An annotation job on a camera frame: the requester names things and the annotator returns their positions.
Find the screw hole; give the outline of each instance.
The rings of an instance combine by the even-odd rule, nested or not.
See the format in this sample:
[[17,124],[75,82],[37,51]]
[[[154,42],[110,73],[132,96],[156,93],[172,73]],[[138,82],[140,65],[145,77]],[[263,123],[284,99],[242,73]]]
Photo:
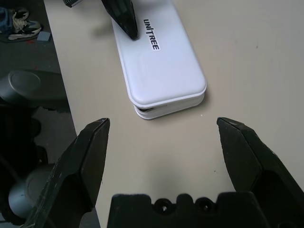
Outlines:
[[175,210],[175,205],[168,199],[158,199],[154,203],[153,209],[159,214],[169,215]]
[[208,198],[200,198],[195,202],[196,207],[202,213],[209,213],[213,209],[213,202]]

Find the floor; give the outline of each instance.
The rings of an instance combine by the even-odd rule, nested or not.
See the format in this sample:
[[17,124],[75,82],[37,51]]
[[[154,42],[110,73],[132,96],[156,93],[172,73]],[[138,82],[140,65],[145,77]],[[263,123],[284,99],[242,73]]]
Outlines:
[[[51,32],[43,0],[0,0],[0,7],[26,7],[30,11],[28,20],[39,21],[43,31]],[[0,79],[13,69],[31,69],[60,73],[54,42],[39,43],[35,39],[17,43],[0,42]],[[76,138],[70,113],[58,113],[39,108],[34,114],[42,124],[41,133],[36,137],[37,145],[47,150],[49,163],[56,162],[68,145]],[[16,228],[3,221],[0,214],[0,228]],[[97,213],[84,215],[81,228],[99,228]]]

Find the blue object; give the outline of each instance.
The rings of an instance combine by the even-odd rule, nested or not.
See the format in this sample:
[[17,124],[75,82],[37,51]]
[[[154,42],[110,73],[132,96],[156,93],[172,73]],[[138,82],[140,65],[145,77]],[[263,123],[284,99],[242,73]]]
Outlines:
[[13,32],[13,19],[8,9],[0,7],[0,31],[5,37]]
[[39,41],[39,42],[48,42],[50,36],[51,36],[51,33],[49,33],[49,32],[39,32],[37,41]]

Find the unitree logo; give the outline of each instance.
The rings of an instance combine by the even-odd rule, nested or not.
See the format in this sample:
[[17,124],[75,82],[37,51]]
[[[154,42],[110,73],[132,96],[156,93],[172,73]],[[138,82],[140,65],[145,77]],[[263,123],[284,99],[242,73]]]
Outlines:
[[151,23],[150,23],[149,19],[144,19],[143,22],[146,26],[146,30],[147,30],[146,34],[149,36],[149,41],[152,45],[153,50],[159,51],[161,49],[161,47],[156,39],[156,36],[154,33],[154,28],[151,27]]

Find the case lid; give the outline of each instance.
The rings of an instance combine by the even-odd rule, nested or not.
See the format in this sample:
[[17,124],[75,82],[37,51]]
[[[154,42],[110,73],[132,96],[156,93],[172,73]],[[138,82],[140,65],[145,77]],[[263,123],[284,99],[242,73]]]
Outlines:
[[133,0],[139,38],[113,22],[130,100],[149,108],[202,95],[206,80],[171,0]]

